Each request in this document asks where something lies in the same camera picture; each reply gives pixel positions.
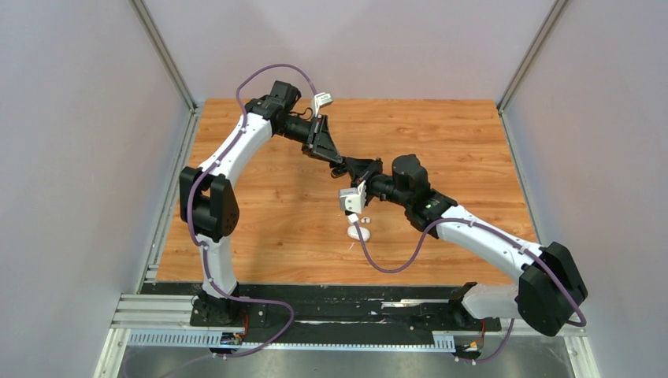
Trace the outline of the black glossy charging case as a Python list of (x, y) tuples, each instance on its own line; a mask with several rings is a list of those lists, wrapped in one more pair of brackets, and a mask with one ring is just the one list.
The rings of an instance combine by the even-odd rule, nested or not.
[(347, 166), (344, 162), (340, 162), (340, 163), (331, 162), (329, 164), (329, 168), (331, 169), (330, 176), (333, 179), (340, 178), (341, 176), (347, 175)]

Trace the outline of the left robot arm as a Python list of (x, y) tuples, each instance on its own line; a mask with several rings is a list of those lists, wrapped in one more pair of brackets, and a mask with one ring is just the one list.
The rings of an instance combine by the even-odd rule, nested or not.
[(251, 158), (279, 135), (300, 143), (303, 153), (333, 168), (343, 164), (329, 133), (327, 117), (320, 113), (332, 103), (332, 95), (316, 93), (308, 118), (293, 111), (300, 98), (297, 87), (275, 81), (269, 94), (241, 105), (238, 124), (209, 158), (196, 168), (186, 166), (180, 172), (180, 216), (199, 248), (205, 275), (199, 301), (211, 308), (211, 315), (220, 324), (234, 324), (241, 315), (231, 234), (240, 217), (234, 187)]

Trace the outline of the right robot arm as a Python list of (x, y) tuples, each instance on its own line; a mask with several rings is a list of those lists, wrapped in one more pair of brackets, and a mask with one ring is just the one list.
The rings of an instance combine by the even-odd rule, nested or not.
[[(581, 306), (588, 289), (563, 244), (530, 242), (473, 215), (432, 188), (427, 169), (414, 154), (398, 156), (389, 174), (379, 158), (345, 157), (330, 168), (333, 177), (351, 178), (350, 186), (340, 190), (340, 208), (349, 223), (349, 237), (360, 242), (366, 260), (377, 271), (395, 274), (408, 269), (431, 236), (472, 252), (512, 279), (512, 285), (497, 289), (474, 284), (449, 309), (457, 327), (471, 328), (489, 317), (521, 318), (546, 336), (557, 335), (565, 325), (587, 326)], [(369, 252), (370, 232), (360, 216), (373, 198), (401, 206), (411, 226), (421, 233), (414, 252), (397, 268), (380, 266)]]

